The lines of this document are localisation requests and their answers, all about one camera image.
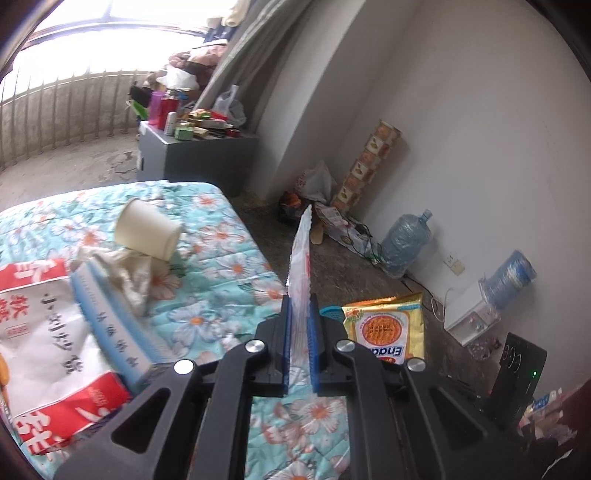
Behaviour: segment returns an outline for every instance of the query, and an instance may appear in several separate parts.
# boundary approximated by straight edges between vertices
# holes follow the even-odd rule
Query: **paper cup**
[[[164,261],[173,256],[180,235],[180,222],[137,198],[127,202],[115,225],[116,243]]]

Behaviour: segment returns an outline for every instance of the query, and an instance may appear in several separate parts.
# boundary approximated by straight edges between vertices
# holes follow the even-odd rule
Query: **red thermos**
[[[178,97],[174,90],[168,90],[160,100],[160,113],[158,114],[158,130],[164,130],[166,119],[170,112],[176,112],[178,108]]]

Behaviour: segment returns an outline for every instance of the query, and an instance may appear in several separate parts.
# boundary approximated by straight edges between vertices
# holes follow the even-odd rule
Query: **plastic water bottle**
[[[425,210],[420,217],[402,215],[382,242],[382,265],[394,278],[401,278],[421,249],[431,241],[427,220],[433,214]]]
[[[530,261],[515,250],[490,278],[484,279],[482,291],[486,301],[502,312],[536,277]]]

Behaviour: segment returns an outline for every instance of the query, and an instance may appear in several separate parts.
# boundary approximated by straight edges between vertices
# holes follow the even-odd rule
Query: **floral bedspread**
[[[72,259],[82,245],[118,248],[115,222],[134,197],[183,224],[177,252],[154,272],[146,319],[179,358],[219,359],[280,311],[284,286],[228,200],[207,183],[116,185],[12,207],[0,213],[0,264]],[[292,374],[289,396],[253,403],[249,480],[326,480],[348,465],[343,400],[315,397],[301,373]],[[69,454],[31,457],[22,450],[48,479]]]

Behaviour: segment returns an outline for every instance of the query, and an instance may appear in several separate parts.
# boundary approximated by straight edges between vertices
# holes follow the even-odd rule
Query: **snack bag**
[[[396,301],[396,297],[386,297],[384,299],[355,301],[348,303],[345,307],[371,307],[373,305],[385,305],[394,301]]]
[[[33,455],[63,448],[129,400],[61,259],[0,267],[0,384]]]
[[[424,358],[423,294],[377,301],[384,300],[389,303],[370,300],[342,307],[349,338],[393,364],[414,356]]]

